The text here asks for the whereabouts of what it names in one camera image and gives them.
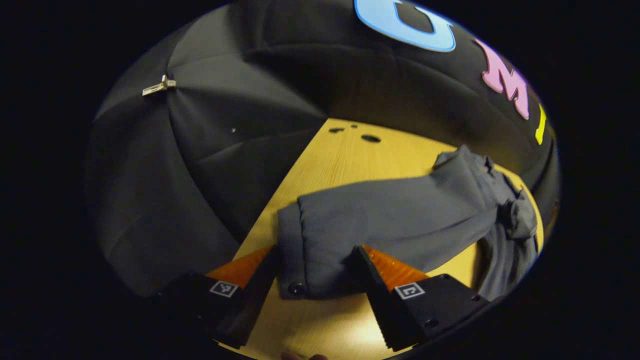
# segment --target wooden table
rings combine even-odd
[[[331,132],[330,129],[344,129]],[[373,135],[381,142],[368,142]],[[437,156],[456,148],[428,138],[353,121],[328,119],[284,178],[247,235],[234,259],[277,242],[277,211],[300,195],[366,180],[423,176]],[[496,165],[533,200],[522,180]],[[538,223],[540,213],[534,204]],[[542,226],[538,248],[542,249]],[[478,246],[471,245],[428,273],[448,273],[467,286],[477,281]],[[274,281],[245,347],[229,348],[256,359],[280,359],[284,350],[306,359],[324,354],[336,359],[384,359],[404,349],[388,349],[365,294],[334,300],[282,300]]]

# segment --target metal clip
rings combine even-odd
[[[175,80],[169,80],[166,75],[162,75],[162,82],[142,90],[142,96],[147,96],[158,91],[165,91],[168,88],[175,88]]]

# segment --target yellow letter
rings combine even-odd
[[[538,129],[536,130],[536,140],[538,141],[538,145],[542,144],[542,135],[545,133],[545,123],[547,122],[547,114],[542,110],[542,105],[538,104],[540,107],[540,124],[538,125]]]

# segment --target finger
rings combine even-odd
[[[300,356],[291,351],[284,351],[280,354],[280,360],[302,360]]]

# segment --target gray sweatshirt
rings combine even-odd
[[[526,193],[466,145],[441,153],[426,176],[301,196],[278,221],[283,299],[363,292],[346,264],[360,244],[429,272],[479,241],[487,265],[476,290],[489,300],[510,292],[537,256]]]

